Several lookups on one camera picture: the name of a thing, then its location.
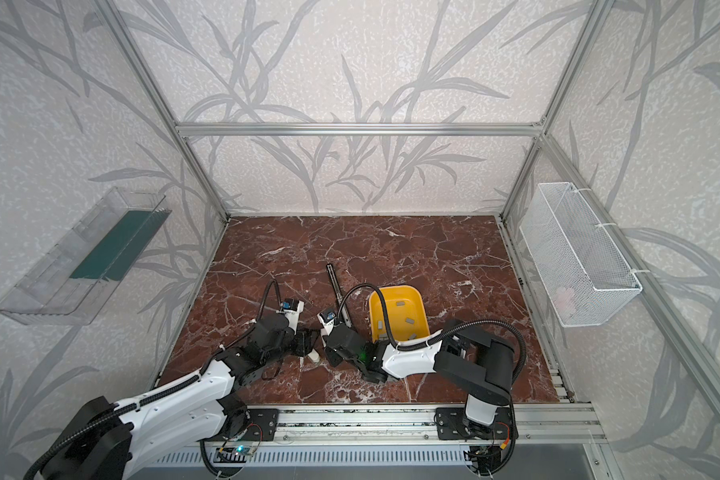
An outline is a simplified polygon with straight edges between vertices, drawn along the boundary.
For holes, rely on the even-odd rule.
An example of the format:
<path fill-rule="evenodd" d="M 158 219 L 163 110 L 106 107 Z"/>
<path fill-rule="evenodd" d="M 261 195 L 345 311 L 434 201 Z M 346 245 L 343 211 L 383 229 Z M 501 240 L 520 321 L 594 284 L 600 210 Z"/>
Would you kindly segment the beige mini stapler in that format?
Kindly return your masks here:
<path fill-rule="evenodd" d="M 320 355 L 315 349 L 307 355 L 307 358 L 314 364 L 319 364 L 321 361 Z"/>

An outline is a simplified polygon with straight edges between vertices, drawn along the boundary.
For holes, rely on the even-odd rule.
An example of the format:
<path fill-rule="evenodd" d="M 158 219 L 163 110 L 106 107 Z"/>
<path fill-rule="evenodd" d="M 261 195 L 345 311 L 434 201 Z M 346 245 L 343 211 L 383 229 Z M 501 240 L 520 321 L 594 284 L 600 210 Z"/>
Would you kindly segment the black metal stapler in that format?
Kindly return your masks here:
<path fill-rule="evenodd" d="M 328 273 L 329 281 L 331 284 L 331 287 L 333 289 L 335 298 L 336 298 L 336 306 L 339 307 L 343 301 L 343 293 L 338 281 L 338 277 L 336 275 L 335 268 L 332 263 L 328 263 L 326 265 L 326 270 Z M 349 327 L 352 328 L 352 321 L 350 318 L 350 315 L 348 313 L 348 310 L 346 307 L 343 307 L 341 311 L 339 312 L 339 317 L 342 319 L 342 321 Z"/>

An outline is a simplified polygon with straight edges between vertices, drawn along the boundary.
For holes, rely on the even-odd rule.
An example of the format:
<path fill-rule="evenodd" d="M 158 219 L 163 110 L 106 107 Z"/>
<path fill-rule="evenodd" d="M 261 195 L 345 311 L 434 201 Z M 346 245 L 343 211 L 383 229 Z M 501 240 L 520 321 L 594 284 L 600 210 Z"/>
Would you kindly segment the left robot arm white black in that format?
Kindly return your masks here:
<path fill-rule="evenodd" d="M 299 325 L 303 301 L 278 303 L 199 369 L 131 398 L 87 402 L 25 478 L 127 479 L 191 442 L 244 430 L 249 418 L 238 390 L 286 357 L 305 356 L 316 341 L 314 330 Z"/>

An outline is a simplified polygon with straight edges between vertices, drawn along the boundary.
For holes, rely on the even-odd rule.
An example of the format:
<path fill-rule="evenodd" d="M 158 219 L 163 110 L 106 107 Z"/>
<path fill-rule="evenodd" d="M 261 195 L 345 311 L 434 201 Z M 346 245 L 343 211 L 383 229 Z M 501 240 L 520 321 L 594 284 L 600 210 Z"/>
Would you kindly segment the yellow plastic tray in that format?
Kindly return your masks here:
<path fill-rule="evenodd" d="M 423 299 L 416 288 L 410 285 L 389 286 L 381 288 L 381 292 L 386 302 L 392 334 L 397 342 L 423 339 L 430 335 Z M 398 307 L 398 301 L 405 301 L 406 305 Z M 388 332 L 383 320 L 381 301 L 376 292 L 371 293 L 368 305 L 372 339 L 386 340 Z M 415 323 L 406 323 L 406 317 L 412 318 Z"/>

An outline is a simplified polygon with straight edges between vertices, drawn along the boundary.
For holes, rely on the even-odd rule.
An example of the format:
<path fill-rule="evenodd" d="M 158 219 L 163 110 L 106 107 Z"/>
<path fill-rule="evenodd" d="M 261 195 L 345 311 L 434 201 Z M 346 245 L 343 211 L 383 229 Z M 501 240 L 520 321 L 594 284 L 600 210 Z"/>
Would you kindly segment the green circuit board left base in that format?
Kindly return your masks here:
<path fill-rule="evenodd" d="M 258 450 L 258 444 L 222 446 L 214 451 L 214 462 L 219 464 L 248 463 L 254 459 Z"/>

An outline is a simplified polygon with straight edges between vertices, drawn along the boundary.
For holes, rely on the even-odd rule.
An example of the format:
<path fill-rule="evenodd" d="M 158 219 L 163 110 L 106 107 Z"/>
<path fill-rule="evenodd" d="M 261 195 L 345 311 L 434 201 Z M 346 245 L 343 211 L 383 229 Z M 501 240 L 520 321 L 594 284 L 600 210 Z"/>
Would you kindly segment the circuit board right base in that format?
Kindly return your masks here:
<path fill-rule="evenodd" d="M 467 468 L 478 477 L 493 478 L 512 458 L 512 441 L 500 445 L 471 447 L 464 452 Z"/>

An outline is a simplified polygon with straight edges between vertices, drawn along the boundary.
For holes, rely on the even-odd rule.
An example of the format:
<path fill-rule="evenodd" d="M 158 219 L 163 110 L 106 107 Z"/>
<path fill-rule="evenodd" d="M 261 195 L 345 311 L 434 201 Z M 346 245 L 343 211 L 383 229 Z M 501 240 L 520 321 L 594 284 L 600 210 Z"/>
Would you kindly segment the clear plastic wall bin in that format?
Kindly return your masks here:
<path fill-rule="evenodd" d="M 0 299 L 26 326 L 85 326 L 102 310 L 163 227 L 164 194 L 111 188 Z"/>

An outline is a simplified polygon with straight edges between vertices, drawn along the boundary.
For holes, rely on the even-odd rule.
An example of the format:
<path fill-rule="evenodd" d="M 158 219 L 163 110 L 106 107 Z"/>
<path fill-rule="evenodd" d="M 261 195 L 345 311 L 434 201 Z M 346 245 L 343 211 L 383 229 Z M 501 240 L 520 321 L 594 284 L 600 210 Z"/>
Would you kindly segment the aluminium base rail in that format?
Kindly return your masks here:
<path fill-rule="evenodd" d="M 263 447 L 328 445 L 425 445 L 438 442 L 438 404 L 278 405 L 274 437 Z M 586 403 L 521 403 L 515 406 L 519 443 L 605 443 L 604 429 Z"/>

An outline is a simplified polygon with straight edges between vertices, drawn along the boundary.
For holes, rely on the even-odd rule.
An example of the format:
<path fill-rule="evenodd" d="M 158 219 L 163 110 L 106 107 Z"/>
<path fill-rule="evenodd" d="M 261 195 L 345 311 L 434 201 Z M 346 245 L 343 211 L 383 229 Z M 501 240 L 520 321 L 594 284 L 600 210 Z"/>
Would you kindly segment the aluminium frame back crossbar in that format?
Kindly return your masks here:
<path fill-rule="evenodd" d="M 176 126 L 186 137 L 199 136 L 509 136 L 534 137 L 535 123 L 199 123 Z"/>

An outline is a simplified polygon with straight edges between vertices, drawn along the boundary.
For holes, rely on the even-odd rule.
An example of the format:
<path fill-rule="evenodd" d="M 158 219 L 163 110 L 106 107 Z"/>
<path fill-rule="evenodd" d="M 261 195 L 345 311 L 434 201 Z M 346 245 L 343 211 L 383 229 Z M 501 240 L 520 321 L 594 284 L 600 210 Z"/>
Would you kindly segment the aluminium frame corner post left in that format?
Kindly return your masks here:
<path fill-rule="evenodd" d="M 137 81 L 142 86 L 154 107 L 161 123 L 166 128 L 174 146 L 178 149 L 185 164 L 199 182 L 217 214 L 222 218 L 222 221 L 226 223 L 230 215 L 220 195 L 212 185 L 208 174 L 203 169 L 187 141 L 180 135 L 178 123 L 170 110 L 169 104 L 160 91 L 159 85 L 153 77 L 146 61 L 143 59 L 136 41 L 129 33 L 125 20 L 115 2 L 95 0 L 93 4 L 95 5 L 103 26 L 112 34 Z"/>

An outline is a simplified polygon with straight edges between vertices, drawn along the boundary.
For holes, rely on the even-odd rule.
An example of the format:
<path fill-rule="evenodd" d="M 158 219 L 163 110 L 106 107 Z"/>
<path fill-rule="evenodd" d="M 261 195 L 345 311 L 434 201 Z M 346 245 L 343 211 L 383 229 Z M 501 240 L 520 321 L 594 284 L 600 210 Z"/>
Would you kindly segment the aluminium frame corner post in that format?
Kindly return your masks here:
<path fill-rule="evenodd" d="M 129 33 L 125 20 L 115 2 L 95 0 L 93 4 L 95 5 L 103 26 L 112 34 L 137 81 L 142 86 L 154 107 L 161 123 L 166 128 L 174 146 L 178 149 L 185 164 L 199 182 L 217 214 L 222 218 L 222 221 L 226 223 L 230 215 L 220 195 L 212 185 L 208 174 L 203 169 L 187 141 L 180 135 L 178 123 L 170 110 L 169 104 L 160 91 L 159 85 L 153 77 L 146 61 L 143 59 L 136 41 Z"/>
<path fill-rule="evenodd" d="M 565 65 L 565 68 L 563 69 L 550 103 L 539 121 L 540 131 L 533 137 L 522 168 L 500 214 L 500 219 L 503 224 L 507 222 L 512 209 L 519 203 L 521 190 L 526 180 L 532 173 L 534 164 L 541 150 L 541 143 L 551 132 L 551 128 L 555 123 L 556 117 L 560 113 L 566 97 L 568 96 L 568 93 L 575 83 L 577 75 L 580 73 L 580 70 L 585 63 L 587 55 L 594 46 L 600 30 L 602 29 L 613 5 L 613 0 L 596 0 L 591 3 L 585 22 L 583 23 L 582 30 L 576 40 L 576 43 L 574 44 L 572 53 Z"/>

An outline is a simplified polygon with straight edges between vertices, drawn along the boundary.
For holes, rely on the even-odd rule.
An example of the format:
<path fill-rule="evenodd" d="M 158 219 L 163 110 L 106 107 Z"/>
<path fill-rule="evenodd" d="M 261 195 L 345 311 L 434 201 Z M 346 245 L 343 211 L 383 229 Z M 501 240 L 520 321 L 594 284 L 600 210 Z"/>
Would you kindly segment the aluminium frame corner post right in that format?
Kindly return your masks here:
<path fill-rule="evenodd" d="M 572 53 L 565 65 L 565 68 L 563 69 L 550 103 L 539 121 L 540 131 L 533 137 L 522 168 L 500 214 L 500 219 L 503 224 L 507 222 L 512 209 L 519 203 L 521 190 L 526 180 L 532 173 L 534 164 L 541 150 L 541 143 L 551 132 L 551 128 L 555 123 L 556 117 L 560 113 L 566 97 L 568 96 L 568 93 L 575 83 L 577 75 L 580 73 L 580 70 L 585 63 L 587 55 L 594 46 L 600 30 L 602 29 L 613 5 L 613 0 L 596 0 L 591 3 L 585 22 L 583 23 L 582 30 L 576 40 L 576 43 L 574 44 Z"/>

